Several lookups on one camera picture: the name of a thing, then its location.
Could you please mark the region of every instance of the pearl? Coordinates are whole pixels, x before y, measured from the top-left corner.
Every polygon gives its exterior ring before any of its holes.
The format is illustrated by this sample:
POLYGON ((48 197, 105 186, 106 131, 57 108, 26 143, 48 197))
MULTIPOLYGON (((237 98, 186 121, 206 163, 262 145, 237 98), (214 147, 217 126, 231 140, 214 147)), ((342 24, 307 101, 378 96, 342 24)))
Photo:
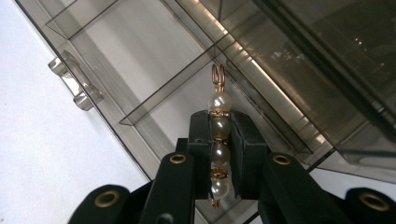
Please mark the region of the pearl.
POLYGON ((226 166, 230 162, 230 149, 223 144, 214 144, 212 147, 212 166, 226 166))
POLYGON ((212 193, 214 199, 218 200, 227 196, 230 191, 230 183, 228 178, 225 179, 212 179, 212 193))
POLYGON ((215 139, 228 139, 231 131, 230 121, 226 117, 212 118, 210 120, 212 137, 215 139))
POLYGON ((233 98, 225 92, 215 92, 209 101, 209 108, 211 111, 230 111, 233 105, 233 98))

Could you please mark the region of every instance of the white surface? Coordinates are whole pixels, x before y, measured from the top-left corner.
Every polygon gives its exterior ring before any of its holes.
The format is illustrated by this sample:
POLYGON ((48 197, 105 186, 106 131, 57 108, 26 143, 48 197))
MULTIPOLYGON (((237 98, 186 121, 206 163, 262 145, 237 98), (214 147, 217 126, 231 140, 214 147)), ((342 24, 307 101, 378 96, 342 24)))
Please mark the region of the white surface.
POLYGON ((93 189, 146 183, 96 111, 74 105, 14 1, 0 22, 0 223, 66 223, 93 189))

